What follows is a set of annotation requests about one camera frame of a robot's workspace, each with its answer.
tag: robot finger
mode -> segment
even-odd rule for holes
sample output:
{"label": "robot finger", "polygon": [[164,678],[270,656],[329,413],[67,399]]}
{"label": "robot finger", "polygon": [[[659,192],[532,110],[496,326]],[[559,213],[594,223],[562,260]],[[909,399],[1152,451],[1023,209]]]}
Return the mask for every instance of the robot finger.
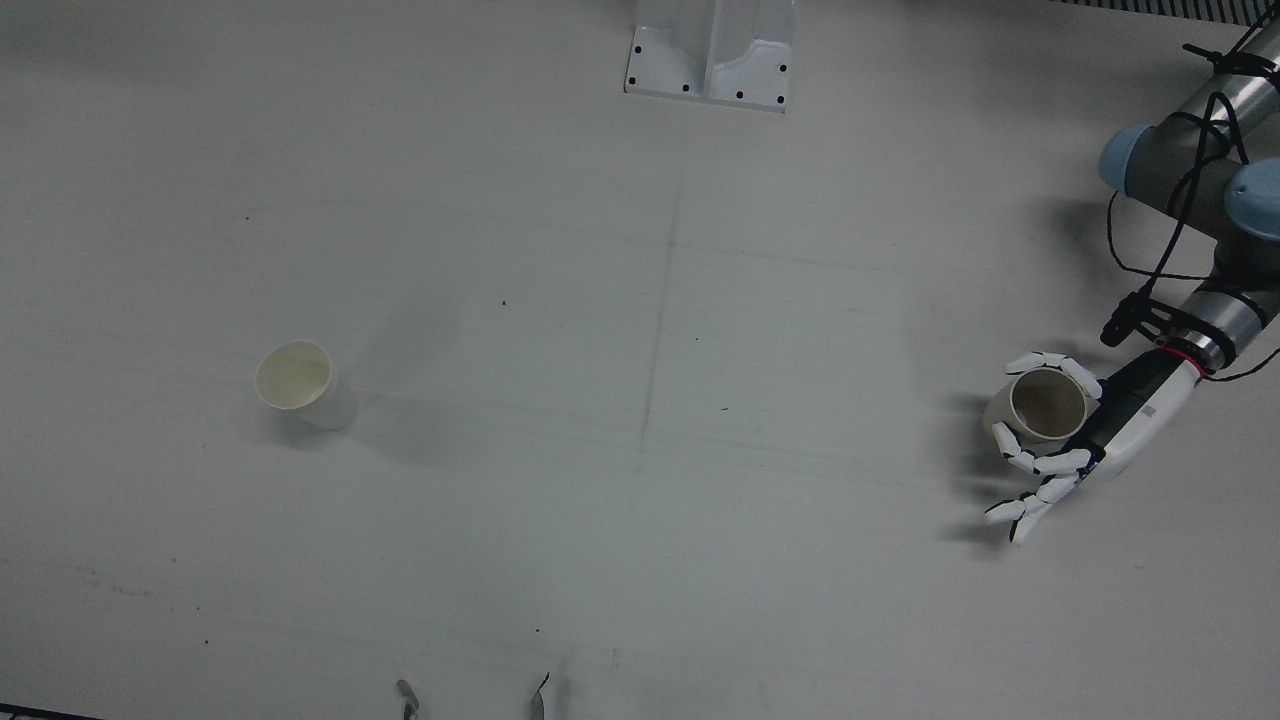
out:
{"label": "robot finger", "polygon": [[1036,471],[1041,475],[1061,475],[1074,473],[1093,461],[1093,454],[1083,447],[1057,455],[1046,455],[1036,459]]}
{"label": "robot finger", "polygon": [[1027,511],[1009,528],[1009,542],[1014,544],[1023,544],[1032,536],[1041,518],[1048,512],[1050,507],[1053,507],[1052,503],[1044,502],[1030,493],[1024,495],[1021,500],[1023,505],[1027,506]]}
{"label": "robot finger", "polygon": [[1073,357],[1064,357],[1059,368],[1068,375],[1071,375],[1073,380],[1080,383],[1080,387],[1084,388],[1084,392],[1089,397],[1102,400],[1102,384],[1098,383],[1098,377],[1087,370],[1084,365],[1080,365]]}
{"label": "robot finger", "polygon": [[1005,456],[1005,460],[1009,460],[1010,465],[1032,475],[1038,474],[1036,471],[1036,456],[1023,450],[1023,445],[1018,442],[1018,436],[1014,434],[1014,430],[1009,429],[1009,425],[996,423],[991,427],[991,434],[996,437],[996,446],[1000,447],[1000,454]]}
{"label": "robot finger", "polygon": [[1034,370],[1036,368],[1044,366],[1044,354],[1043,352],[1028,352],[1018,360],[1005,365],[1006,375],[1020,375],[1027,370]]}
{"label": "robot finger", "polygon": [[1039,489],[1036,491],[1036,497],[1052,505],[1066,497],[1066,493],[1075,489],[1075,486],[1079,484],[1079,482],[1080,475],[1076,473],[1052,477],[1041,483]]}
{"label": "robot finger", "polygon": [[997,523],[1018,521],[1027,512],[1027,503],[1021,500],[1006,500],[997,502],[983,512],[988,525]]}

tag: robotic arm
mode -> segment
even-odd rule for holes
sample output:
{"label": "robotic arm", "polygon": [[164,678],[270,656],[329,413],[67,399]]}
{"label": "robotic arm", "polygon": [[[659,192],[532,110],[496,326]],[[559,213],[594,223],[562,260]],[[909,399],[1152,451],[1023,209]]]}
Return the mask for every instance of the robotic arm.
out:
{"label": "robotic arm", "polygon": [[[1114,190],[1178,219],[1165,258],[1101,336],[1115,347],[1137,331],[1155,348],[1101,380],[1097,409],[1052,455],[1036,459],[1006,424],[991,428],[1012,465],[1042,478],[1036,492],[986,512],[991,523],[1012,521],[1014,543],[1085,478],[1124,470],[1199,382],[1231,365],[1280,313],[1280,158],[1249,164],[1243,150],[1243,136],[1280,111],[1280,23],[1245,44],[1256,29],[1226,55],[1187,46],[1213,63],[1215,76],[1162,123],[1125,128],[1102,152],[1098,169]],[[1228,158],[1233,147],[1240,161]],[[1210,275],[1172,307],[1153,300],[1151,287],[1184,224],[1217,247]]]}

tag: black cable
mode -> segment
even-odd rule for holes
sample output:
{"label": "black cable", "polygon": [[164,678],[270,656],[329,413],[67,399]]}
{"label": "black cable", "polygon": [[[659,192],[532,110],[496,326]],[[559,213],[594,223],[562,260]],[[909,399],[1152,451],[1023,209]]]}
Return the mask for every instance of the black cable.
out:
{"label": "black cable", "polygon": [[1260,15],[1258,15],[1257,18],[1254,18],[1254,20],[1253,20],[1253,22],[1252,22],[1252,23],[1249,24],[1249,27],[1248,27],[1248,28],[1247,28],[1247,29],[1244,31],[1244,35],[1242,35],[1242,36],[1240,36],[1240,40],[1236,40],[1236,41],[1235,41],[1235,45],[1233,45],[1233,46],[1231,46],[1231,50],[1229,50],[1229,51],[1228,51],[1226,54],[1228,54],[1228,55],[1230,55],[1230,54],[1233,54],[1233,53],[1239,53],[1240,47],[1244,47],[1244,45],[1245,45],[1245,44],[1247,44],[1247,42],[1248,42],[1249,40],[1253,40],[1253,35],[1254,35],[1256,32],[1258,32],[1260,29],[1262,29],[1262,27],[1263,27],[1265,24],[1267,24],[1267,20],[1270,20],[1271,18],[1274,18],[1274,17],[1275,17],[1275,14],[1276,14],[1276,10],[1280,10],[1280,0],[1277,0],[1277,1],[1275,1],[1275,3],[1272,3],[1270,8],[1267,8],[1267,9],[1266,9],[1266,10],[1263,10],[1263,12],[1262,12],[1262,13],[1261,13],[1261,14],[1260,14]]}
{"label": "black cable", "polygon": [[[1151,296],[1152,288],[1156,287],[1156,281],[1158,281],[1164,275],[1165,266],[1169,264],[1169,259],[1174,255],[1174,249],[1178,246],[1178,241],[1183,236],[1183,229],[1187,227],[1187,219],[1190,217],[1190,209],[1192,205],[1196,202],[1196,193],[1199,190],[1201,170],[1203,170],[1203,164],[1204,164],[1204,151],[1207,150],[1208,146],[1208,123],[1213,119],[1213,106],[1217,105],[1220,100],[1226,105],[1230,105],[1230,100],[1228,100],[1226,96],[1222,95],[1221,92],[1211,94],[1208,96],[1208,100],[1204,102],[1204,115],[1203,115],[1204,124],[1201,126],[1199,136],[1196,140],[1196,160],[1194,163],[1192,163],[1192,169],[1188,173],[1190,176],[1190,179],[1185,183],[1187,196],[1183,199],[1183,208],[1178,213],[1178,223],[1174,225],[1174,232],[1169,237],[1169,243],[1165,245],[1165,251],[1160,255],[1160,261],[1156,263],[1156,268],[1151,272],[1149,275],[1147,275],[1147,282],[1144,282],[1142,287],[1138,288],[1139,295],[1148,297]],[[1234,117],[1235,111],[1233,109],[1228,114],[1228,118],[1234,118]],[[1235,137],[1236,132],[1238,129],[1231,131],[1231,137]],[[1181,186],[1183,182],[1179,181],[1179,184],[1174,188],[1174,192],[1170,197],[1169,201],[1170,206],[1176,205],[1176,197],[1179,195],[1179,191],[1181,190]]]}
{"label": "black cable", "polygon": [[1251,368],[1251,369],[1248,369],[1248,370],[1245,370],[1243,373],[1236,373],[1234,375],[1228,375],[1225,378],[1215,378],[1212,375],[1204,375],[1204,379],[1208,380],[1208,382],[1211,382],[1211,383],[1229,383],[1231,380],[1238,380],[1240,378],[1247,378],[1247,377],[1252,375],[1253,373],[1257,373],[1262,368],[1266,368],[1267,363],[1270,363],[1272,359],[1275,359],[1276,355],[1280,355],[1280,347],[1272,350],[1271,355],[1267,355],[1261,363],[1258,363],[1257,365],[1254,365],[1253,368]]}
{"label": "black cable", "polygon": [[[1111,208],[1115,205],[1116,197],[1119,195],[1120,195],[1119,192],[1112,192],[1111,193],[1111,200],[1107,201],[1107,249],[1111,251],[1111,259],[1115,260],[1116,265],[1119,265],[1120,269],[1124,270],[1124,272],[1126,272],[1126,273],[1134,273],[1137,275],[1151,277],[1151,274],[1152,274],[1151,270],[1143,270],[1143,269],[1139,269],[1139,268],[1130,268],[1129,265],[1125,265],[1124,260],[1120,259],[1120,254],[1116,252],[1115,234],[1111,231]],[[1178,275],[1178,274],[1174,274],[1174,273],[1165,273],[1161,277],[1165,277],[1165,278],[1169,278],[1169,279],[1174,279],[1174,281],[1207,281],[1208,279],[1208,275]]]}

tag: white table surface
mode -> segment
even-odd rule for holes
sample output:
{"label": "white table surface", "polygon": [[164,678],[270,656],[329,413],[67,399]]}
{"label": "white table surface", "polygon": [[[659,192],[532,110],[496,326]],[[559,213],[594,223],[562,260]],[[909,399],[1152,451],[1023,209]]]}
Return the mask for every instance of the white table surface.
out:
{"label": "white table surface", "polygon": [[[1096,340],[1098,151],[1239,28],[801,1],[776,115],[625,95],[631,13],[0,4],[0,702],[1275,717],[1275,370],[977,524],[1034,486],[1001,364],[1144,346]],[[1134,261],[1170,225],[1117,213]],[[297,337],[348,429],[253,395]]]}

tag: cup rim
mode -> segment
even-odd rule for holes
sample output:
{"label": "cup rim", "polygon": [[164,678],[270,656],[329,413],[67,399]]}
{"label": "cup rim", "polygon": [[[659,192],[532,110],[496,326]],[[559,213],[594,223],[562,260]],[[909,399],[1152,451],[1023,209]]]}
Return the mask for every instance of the cup rim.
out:
{"label": "cup rim", "polygon": [[[278,405],[278,404],[268,400],[266,395],[262,392],[262,369],[266,368],[266,364],[268,364],[269,360],[271,360],[273,355],[275,355],[276,352],[280,352],[280,351],[283,351],[285,348],[296,347],[296,346],[306,346],[306,347],[311,347],[314,350],[319,350],[320,355],[324,356],[324,369],[325,369],[324,384],[320,388],[320,393],[317,393],[315,397],[307,400],[306,402],[302,402],[302,404],[298,404],[298,405]],[[274,407],[276,410],[301,410],[301,409],[306,407],[307,405],[311,405],[312,402],[316,402],[317,400],[320,400],[320,397],[325,393],[325,391],[329,389],[329,386],[333,384],[333,377],[334,377],[333,357],[329,356],[329,351],[325,350],[323,345],[320,345],[319,342],[310,341],[310,340],[291,340],[289,342],[285,342],[283,345],[279,345],[279,346],[274,347],[270,352],[268,352],[266,355],[264,355],[262,359],[259,361],[257,370],[253,373],[253,389],[257,391],[259,400],[261,400],[262,402],[265,402],[266,405],[269,405],[269,406],[271,406],[271,407]]]}

